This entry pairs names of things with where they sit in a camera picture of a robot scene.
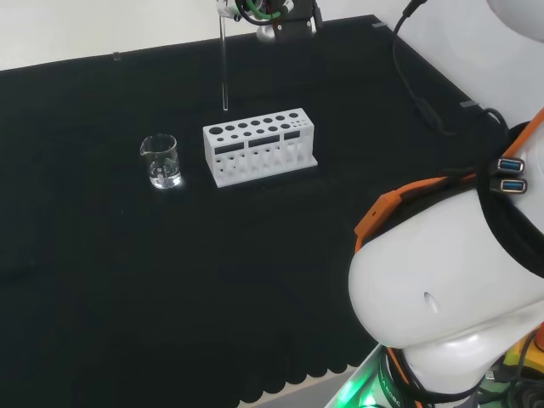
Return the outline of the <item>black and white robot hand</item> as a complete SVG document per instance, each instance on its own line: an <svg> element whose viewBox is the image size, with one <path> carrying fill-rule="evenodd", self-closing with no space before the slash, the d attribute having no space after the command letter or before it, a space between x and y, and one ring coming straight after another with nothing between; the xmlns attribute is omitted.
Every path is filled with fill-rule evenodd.
<svg viewBox="0 0 544 408"><path fill-rule="evenodd" d="M216 1L221 22L246 22L256 28L259 41L284 43L312 37L323 24L319 5L313 0Z"/></svg>

